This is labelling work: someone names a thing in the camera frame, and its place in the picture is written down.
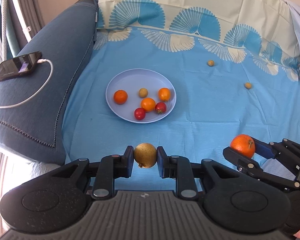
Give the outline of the orange tangerine with stem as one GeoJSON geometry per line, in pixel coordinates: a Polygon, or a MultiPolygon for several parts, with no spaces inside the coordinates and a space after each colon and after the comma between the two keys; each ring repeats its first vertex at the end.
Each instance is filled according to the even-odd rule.
{"type": "Polygon", "coordinates": [[[252,158],[256,151],[254,139],[246,134],[236,136],[230,147],[248,158],[252,158]]]}

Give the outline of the red cherry tomato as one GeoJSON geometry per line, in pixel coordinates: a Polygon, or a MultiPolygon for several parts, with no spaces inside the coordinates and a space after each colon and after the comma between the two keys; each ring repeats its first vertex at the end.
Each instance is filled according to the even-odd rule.
{"type": "Polygon", "coordinates": [[[143,120],[146,117],[146,111],[144,108],[139,107],[134,111],[134,118],[138,121],[143,120]]]}

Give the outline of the small orange tangerine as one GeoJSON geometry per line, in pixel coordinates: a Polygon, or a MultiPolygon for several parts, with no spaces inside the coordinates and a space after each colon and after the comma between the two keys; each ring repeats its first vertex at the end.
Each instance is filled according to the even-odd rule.
{"type": "Polygon", "coordinates": [[[156,102],[152,98],[143,98],[140,102],[140,107],[146,112],[151,112],[155,110],[156,102]]]}

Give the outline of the large orange tangerine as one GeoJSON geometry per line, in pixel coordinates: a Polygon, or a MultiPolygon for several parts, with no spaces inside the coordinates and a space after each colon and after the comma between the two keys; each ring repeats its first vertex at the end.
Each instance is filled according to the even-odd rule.
{"type": "Polygon", "coordinates": [[[117,90],[113,95],[114,102],[118,105],[126,103],[128,94],[125,90],[117,90]]]}

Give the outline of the red tomato with calyx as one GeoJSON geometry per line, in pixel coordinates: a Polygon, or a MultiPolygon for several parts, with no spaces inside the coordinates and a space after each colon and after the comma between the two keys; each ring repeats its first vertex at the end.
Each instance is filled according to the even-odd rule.
{"type": "Polygon", "coordinates": [[[164,114],[167,110],[167,106],[164,102],[158,102],[155,106],[155,111],[157,114],[164,114]]]}

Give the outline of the orange kumquat on plate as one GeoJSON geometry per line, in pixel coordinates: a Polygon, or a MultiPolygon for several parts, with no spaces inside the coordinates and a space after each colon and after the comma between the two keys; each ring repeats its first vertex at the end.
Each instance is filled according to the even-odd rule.
{"type": "Polygon", "coordinates": [[[169,88],[161,88],[158,90],[158,98],[162,102],[168,102],[171,98],[171,91],[169,88]]]}

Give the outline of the light blue plate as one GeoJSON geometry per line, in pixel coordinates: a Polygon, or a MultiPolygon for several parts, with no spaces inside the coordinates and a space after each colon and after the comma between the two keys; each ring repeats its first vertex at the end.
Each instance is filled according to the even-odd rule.
{"type": "Polygon", "coordinates": [[[129,69],[114,76],[106,87],[106,102],[109,108],[123,120],[137,124],[149,124],[159,121],[168,116],[175,107],[177,96],[172,83],[160,73],[149,69],[129,69]],[[157,114],[155,111],[146,114],[143,120],[137,120],[134,117],[134,111],[141,104],[139,90],[145,88],[148,90],[148,96],[159,102],[158,91],[161,88],[168,88],[171,97],[166,102],[166,112],[157,114]],[[118,90],[127,92],[127,101],[119,105],[114,100],[114,94],[118,90]]]}

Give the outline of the blue patterned cloth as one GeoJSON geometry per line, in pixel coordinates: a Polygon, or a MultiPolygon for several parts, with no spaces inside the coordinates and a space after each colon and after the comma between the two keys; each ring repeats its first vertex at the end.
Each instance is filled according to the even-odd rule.
{"type": "Polygon", "coordinates": [[[67,162],[147,142],[224,164],[223,149],[239,134],[300,143],[300,50],[285,0],[97,2],[93,53],[63,119],[67,162]],[[111,111],[109,81],[133,68],[171,81],[177,101],[167,117],[136,124],[111,111]]]}

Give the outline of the black smartphone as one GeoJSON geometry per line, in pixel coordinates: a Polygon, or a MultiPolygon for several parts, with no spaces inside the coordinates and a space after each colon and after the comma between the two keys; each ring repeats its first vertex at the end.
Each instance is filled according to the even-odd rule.
{"type": "Polygon", "coordinates": [[[42,52],[35,51],[3,61],[0,64],[0,82],[29,75],[36,69],[41,58],[42,52]]]}

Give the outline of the grey curtain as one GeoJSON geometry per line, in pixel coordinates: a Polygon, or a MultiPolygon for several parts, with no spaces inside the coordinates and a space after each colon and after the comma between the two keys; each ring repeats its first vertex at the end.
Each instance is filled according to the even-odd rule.
{"type": "Polygon", "coordinates": [[[38,0],[12,0],[27,42],[45,26],[38,0]]]}

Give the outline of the garment steamer stand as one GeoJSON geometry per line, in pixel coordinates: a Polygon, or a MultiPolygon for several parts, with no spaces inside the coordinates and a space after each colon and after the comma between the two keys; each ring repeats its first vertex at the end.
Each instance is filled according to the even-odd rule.
{"type": "Polygon", "coordinates": [[[1,0],[1,50],[2,60],[7,60],[7,0],[1,0]]]}

